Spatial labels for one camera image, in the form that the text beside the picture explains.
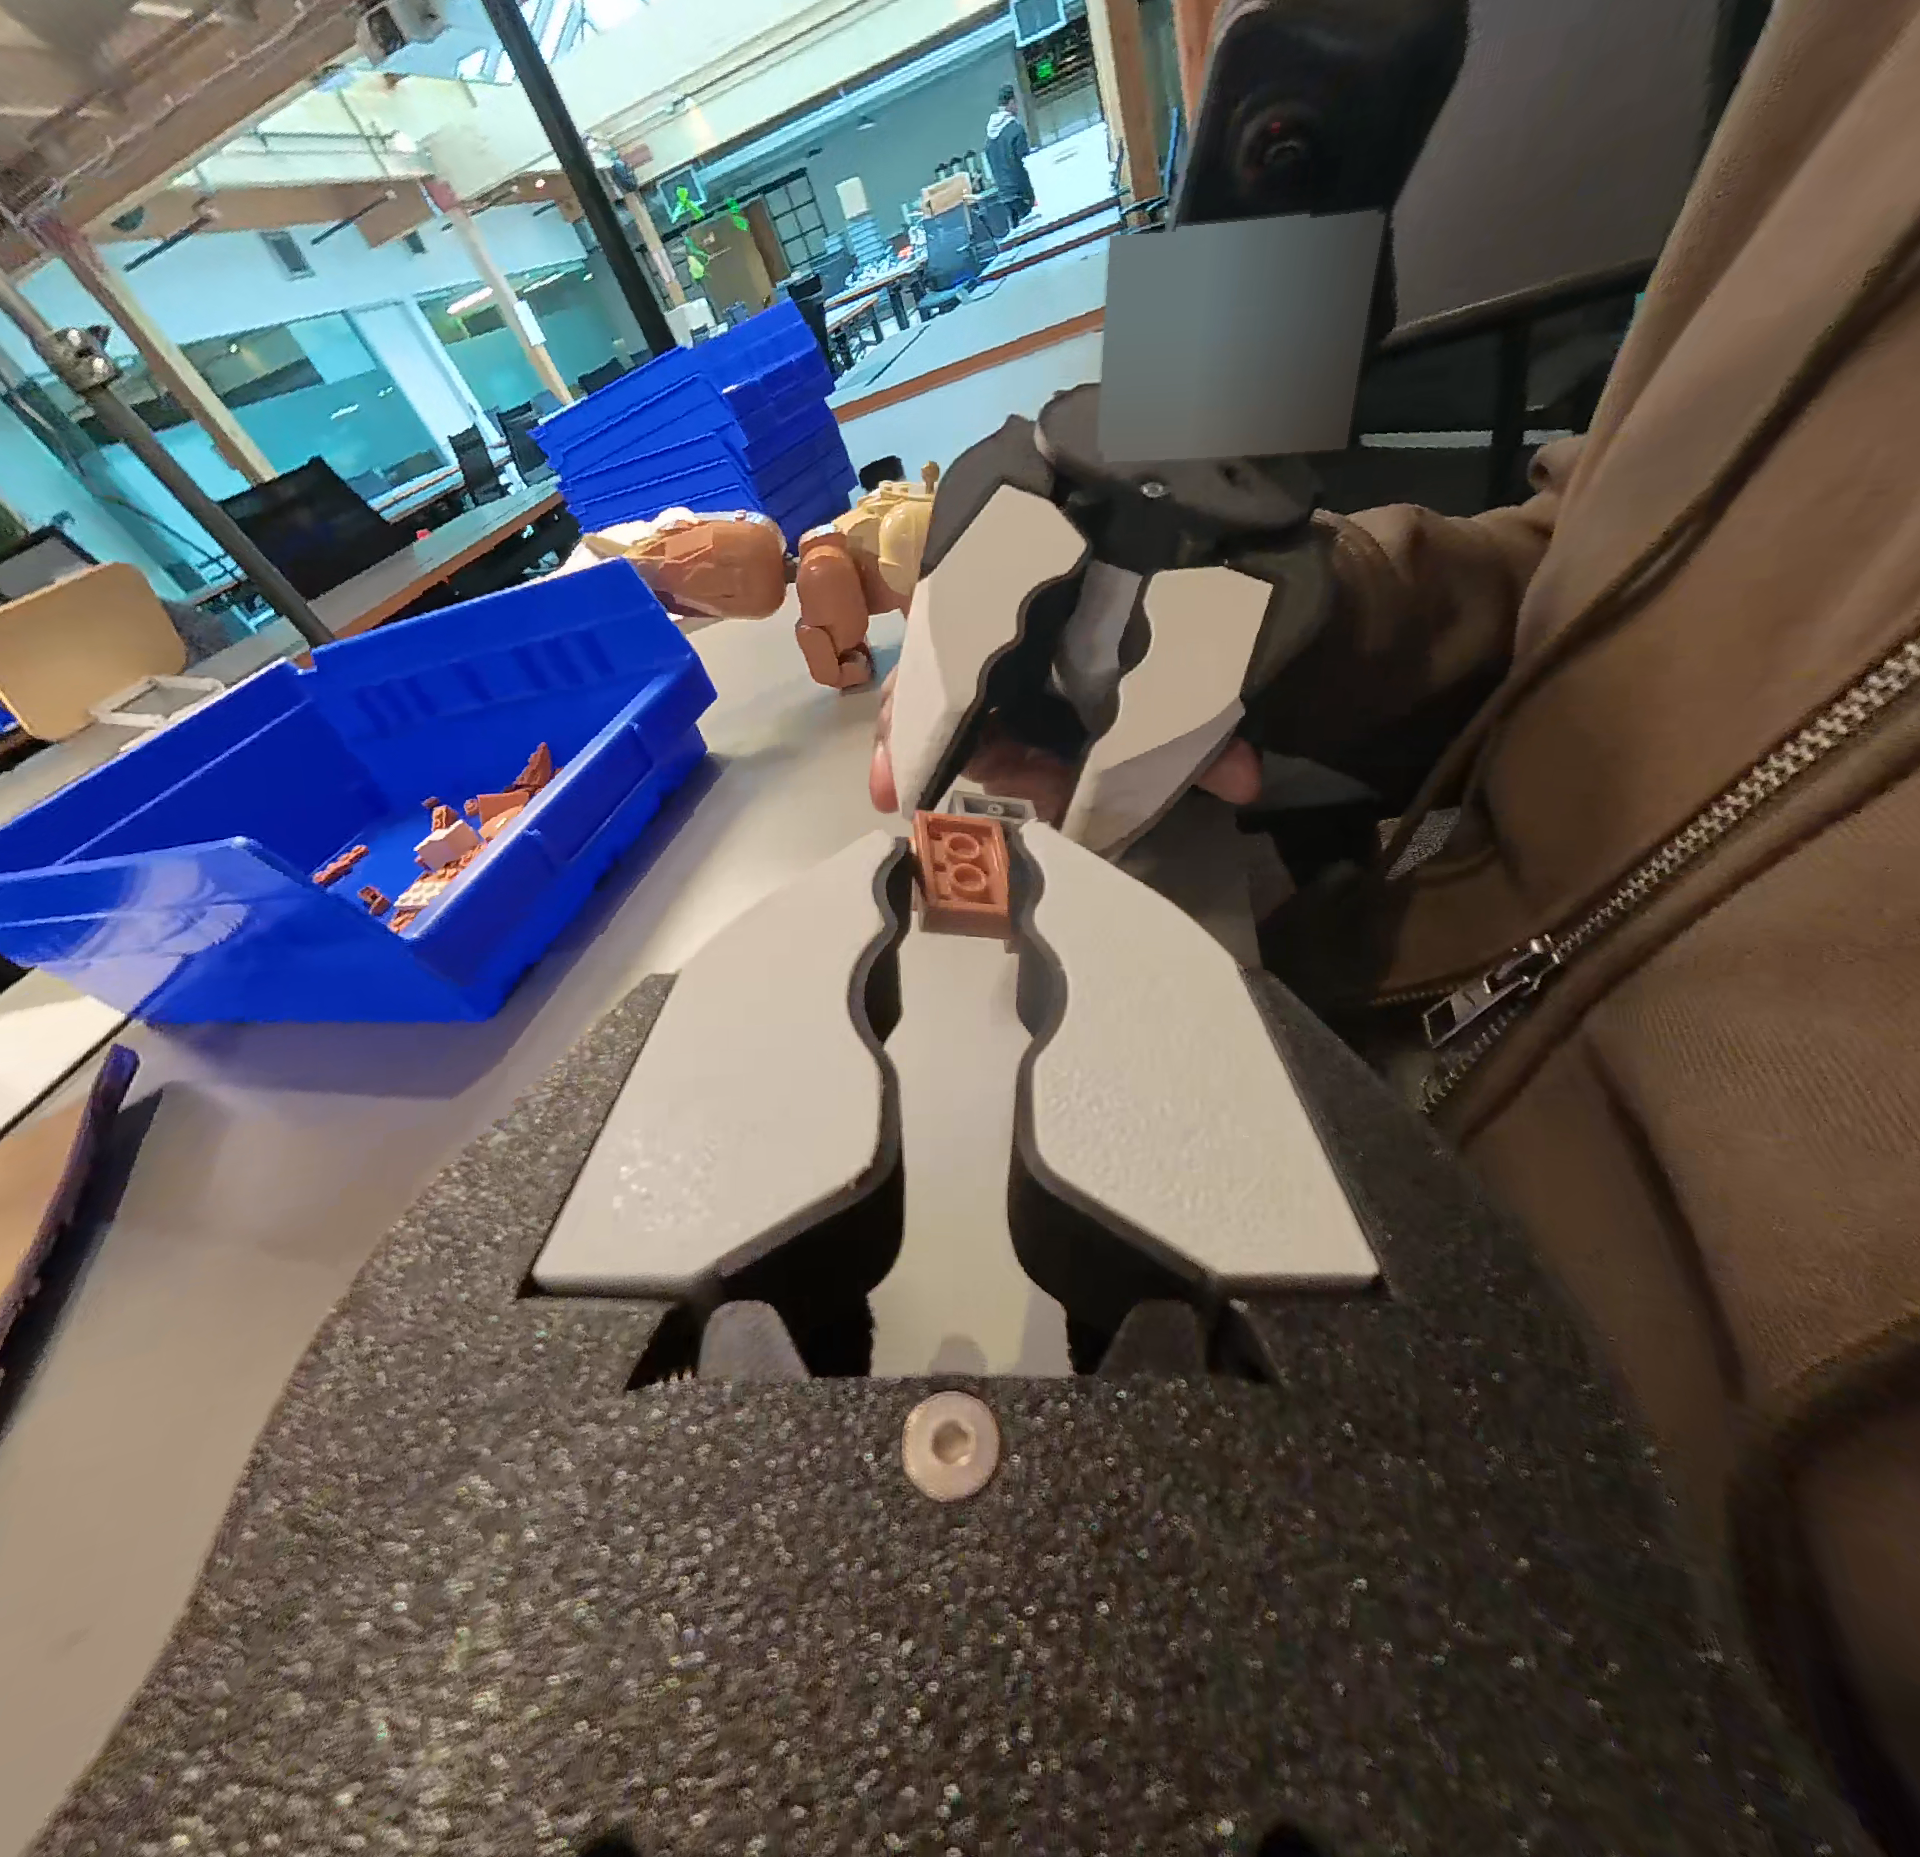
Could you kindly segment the brown toy brick assembly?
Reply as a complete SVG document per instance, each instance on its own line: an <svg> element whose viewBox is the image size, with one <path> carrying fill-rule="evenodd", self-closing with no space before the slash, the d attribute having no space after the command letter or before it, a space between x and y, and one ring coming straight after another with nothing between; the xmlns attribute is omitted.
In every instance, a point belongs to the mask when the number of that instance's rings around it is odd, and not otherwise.
<svg viewBox="0 0 1920 1857"><path fill-rule="evenodd" d="M1014 941L1014 856L998 813L918 811L911 841L924 933Z"/></svg>

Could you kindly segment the pile of brown toy bricks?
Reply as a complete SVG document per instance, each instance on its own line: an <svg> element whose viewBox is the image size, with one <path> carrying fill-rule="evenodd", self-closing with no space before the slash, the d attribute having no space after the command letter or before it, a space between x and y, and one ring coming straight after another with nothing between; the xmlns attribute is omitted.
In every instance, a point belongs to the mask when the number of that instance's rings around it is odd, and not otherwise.
<svg viewBox="0 0 1920 1857"><path fill-rule="evenodd" d="M320 861L307 879L320 890L347 895L391 933L413 933L445 906L485 852L542 799L556 774L556 756L542 741L509 784L478 792L461 805L428 798L423 805L424 830L411 847L413 874L402 885L386 889L362 878L371 863L366 840Z"/></svg>

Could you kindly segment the printed cardboard box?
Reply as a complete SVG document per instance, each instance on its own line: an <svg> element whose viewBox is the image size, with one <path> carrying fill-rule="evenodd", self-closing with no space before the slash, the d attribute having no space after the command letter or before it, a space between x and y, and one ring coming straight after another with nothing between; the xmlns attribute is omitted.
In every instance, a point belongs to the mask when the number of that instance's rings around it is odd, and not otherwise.
<svg viewBox="0 0 1920 1857"><path fill-rule="evenodd" d="M3 1140L3 1339L8 1341L63 1230L78 1216L110 1126L138 1076L138 1055L110 1045L87 1093L13 1126Z"/></svg>

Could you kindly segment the black monitor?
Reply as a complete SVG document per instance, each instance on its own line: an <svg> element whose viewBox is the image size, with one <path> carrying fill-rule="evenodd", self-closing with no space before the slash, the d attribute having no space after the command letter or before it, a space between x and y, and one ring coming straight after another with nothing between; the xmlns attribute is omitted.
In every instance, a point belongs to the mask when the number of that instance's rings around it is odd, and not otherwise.
<svg viewBox="0 0 1920 1857"><path fill-rule="evenodd" d="M306 600L327 596L416 541L320 455L222 497L218 507Z"/></svg>

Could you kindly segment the black pole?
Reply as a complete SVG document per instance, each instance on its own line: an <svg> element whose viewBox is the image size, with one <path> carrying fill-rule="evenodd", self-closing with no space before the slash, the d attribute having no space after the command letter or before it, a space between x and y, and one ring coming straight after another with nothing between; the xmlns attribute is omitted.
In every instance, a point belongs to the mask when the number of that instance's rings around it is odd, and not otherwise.
<svg viewBox="0 0 1920 1857"><path fill-rule="evenodd" d="M645 355L670 354L677 347L677 338L666 320L666 308L624 230L622 212L604 186L600 168L593 163L591 148L564 101L519 0L480 0L480 3L489 13L492 33L518 72L519 87L527 93L535 117L540 117L548 148L555 152L574 192L591 236L611 270L612 284L618 289L637 324Z"/></svg>

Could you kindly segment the brown toy figure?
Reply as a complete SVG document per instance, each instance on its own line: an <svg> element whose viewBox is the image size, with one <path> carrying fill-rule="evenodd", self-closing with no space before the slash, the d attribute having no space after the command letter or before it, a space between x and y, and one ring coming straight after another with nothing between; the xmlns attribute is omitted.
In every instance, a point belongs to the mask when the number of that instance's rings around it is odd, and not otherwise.
<svg viewBox="0 0 1920 1857"><path fill-rule="evenodd" d="M761 513L682 506L586 532L582 546L600 558L634 566L686 618L761 621L784 596L796 596L808 674L828 689L851 691L875 675L870 621L911 607L940 475L928 461L918 479L883 479L793 546Z"/></svg>

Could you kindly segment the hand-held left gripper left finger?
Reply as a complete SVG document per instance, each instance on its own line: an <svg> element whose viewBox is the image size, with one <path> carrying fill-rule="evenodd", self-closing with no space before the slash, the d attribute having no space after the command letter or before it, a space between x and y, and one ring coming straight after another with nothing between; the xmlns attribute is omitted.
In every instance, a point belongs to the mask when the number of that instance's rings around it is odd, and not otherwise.
<svg viewBox="0 0 1920 1857"><path fill-rule="evenodd" d="M533 1261L564 1298L771 1310L802 1375L864 1375L903 1233L900 936L913 873L869 830L730 919L654 1027Z"/></svg>

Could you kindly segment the stack of blue bins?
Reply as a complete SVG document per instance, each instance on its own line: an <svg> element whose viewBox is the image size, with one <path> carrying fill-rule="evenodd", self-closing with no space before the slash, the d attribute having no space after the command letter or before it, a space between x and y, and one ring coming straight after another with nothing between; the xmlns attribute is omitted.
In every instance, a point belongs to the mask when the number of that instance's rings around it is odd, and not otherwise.
<svg viewBox="0 0 1920 1857"><path fill-rule="evenodd" d="M583 531L680 506L749 511L796 541L856 493L830 388L802 308L775 303L553 412L535 441Z"/></svg>

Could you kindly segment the person's right forearm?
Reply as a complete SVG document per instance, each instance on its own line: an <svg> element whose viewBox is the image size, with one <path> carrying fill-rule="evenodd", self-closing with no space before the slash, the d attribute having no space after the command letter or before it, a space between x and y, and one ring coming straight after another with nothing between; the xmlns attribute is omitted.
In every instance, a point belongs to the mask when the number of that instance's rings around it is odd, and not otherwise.
<svg viewBox="0 0 1920 1857"><path fill-rule="evenodd" d="M1328 538L1328 628L1274 688L1272 736L1293 756L1353 765L1398 811L1392 843L1326 874L1260 933L1270 973L1346 1014L1427 995L1521 933L1523 900L1499 868L1497 824L1470 777L1550 675L1668 581L1705 521L1689 507L1571 621L1521 651L1521 605L1546 575L1561 501L1539 494L1476 518L1392 503L1318 516Z"/></svg>

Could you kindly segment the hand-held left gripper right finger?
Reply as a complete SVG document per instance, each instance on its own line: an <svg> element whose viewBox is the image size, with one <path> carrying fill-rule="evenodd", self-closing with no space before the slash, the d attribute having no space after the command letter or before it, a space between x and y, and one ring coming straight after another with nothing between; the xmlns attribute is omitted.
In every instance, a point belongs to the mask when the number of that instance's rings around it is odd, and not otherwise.
<svg viewBox="0 0 1920 1857"><path fill-rule="evenodd" d="M1006 1221L1094 1375L1141 1307L1202 1361L1236 1307L1370 1301L1382 1261L1247 966L1152 883L1022 830Z"/></svg>

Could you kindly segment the blue plastic bin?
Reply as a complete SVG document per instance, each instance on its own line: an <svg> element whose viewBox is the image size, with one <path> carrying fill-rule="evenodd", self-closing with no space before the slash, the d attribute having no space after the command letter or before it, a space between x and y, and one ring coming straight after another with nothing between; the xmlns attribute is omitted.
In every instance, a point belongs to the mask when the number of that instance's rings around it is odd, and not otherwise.
<svg viewBox="0 0 1920 1857"><path fill-rule="evenodd" d="M630 566L530 581L271 663L5 824L5 960L129 1017L492 1017L707 754L714 682ZM310 870L371 841L402 885L423 805L542 799L413 933Z"/></svg>

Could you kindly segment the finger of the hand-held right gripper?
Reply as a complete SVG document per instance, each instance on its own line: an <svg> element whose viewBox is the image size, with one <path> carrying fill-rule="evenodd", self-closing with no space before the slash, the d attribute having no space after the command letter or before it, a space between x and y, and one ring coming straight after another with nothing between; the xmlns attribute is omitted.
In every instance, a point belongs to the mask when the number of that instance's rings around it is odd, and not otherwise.
<svg viewBox="0 0 1920 1857"><path fill-rule="evenodd" d="M1230 566L1164 569L1145 581L1145 647L1118 674L1114 719L1091 741L1065 811L1065 836L1114 860L1158 826L1236 736L1272 586Z"/></svg>
<svg viewBox="0 0 1920 1857"><path fill-rule="evenodd" d="M1050 499L1001 486L924 575L893 672L893 787L900 813L933 809L962 774L964 736L987 707L993 672L1035 611L1067 594L1090 558Z"/></svg>

